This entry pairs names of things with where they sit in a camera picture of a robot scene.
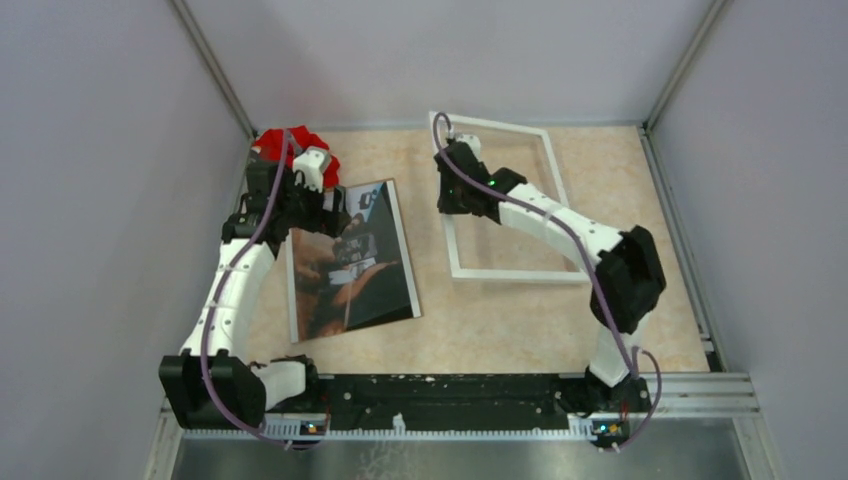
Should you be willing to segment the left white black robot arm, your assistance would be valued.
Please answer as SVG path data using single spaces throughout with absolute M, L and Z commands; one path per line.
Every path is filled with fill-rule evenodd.
M 222 226 L 208 296 L 178 354 L 162 358 L 158 377 L 179 425 L 187 430 L 256 432 L 283 401 L 297 413 L 319 404 L 317 370 L 304 355 L 247 361 L 260 290 L 291 229 L 337 236 L 349 222 L 346 191 L 326 189 L 328 152 L 310 148 L 292 164 L 254 159 L 238 207 Z

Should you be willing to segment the wooden picture frame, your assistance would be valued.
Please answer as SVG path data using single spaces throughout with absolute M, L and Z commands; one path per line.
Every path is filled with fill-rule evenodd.
M 448 247 L 450 273 L 455 280 L 481 282 L 516 282 L 537 284 L 580 285 L 587 284 L 589 274 L 597 263 L 589 253 L 588 242 L 596 238 L 597 224 L 570 208 L 563 179 L 558 172 L 548 133 L 540 128 L 484 120 L 476 117 L 450 116 L 445 112 L 429 113 L 434 156 L 447 145 L 448 138 L 459 134 L 458 123 L 498 132 L 516 133 L 537 137 L 542 141 L 550 170 L 554 177 L 555 195 L 549 196 L 529 182 L 524 176 L 502 168 L 494 173 L 494 186 L 488 188 L 467 180 L 481 191 L 499 200 L 500 226 L 525 233 L 551 247 L 578 267 L 576 271 L 515 270 L 494 268 L 467 268 L 461 265 L 454 218 L 459 215 L 441 214 Z

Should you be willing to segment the large glossy photo print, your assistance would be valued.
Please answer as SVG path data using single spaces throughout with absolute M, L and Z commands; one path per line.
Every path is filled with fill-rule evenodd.
M 300 343 L 423 315 L 396 182 L 350 186 L 334 237 L 292 229 L 286 244 L 290 340 Z

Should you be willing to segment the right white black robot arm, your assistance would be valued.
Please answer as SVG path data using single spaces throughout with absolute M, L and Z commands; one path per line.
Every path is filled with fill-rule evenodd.
M 651 232 L 640 225 L 625 231 L 591 220 L 511 169 L 489 172 L 466 141 L 449 141 L 434 161 L 440 213 L 482 217 L 527 234 L 586 273 L 589 308 L 601 329 L 579 393 L 564 396 L 561 405 L 584 416 L 622 407 L 627 388 L 639 377 L 643 326 L 667 287 Z

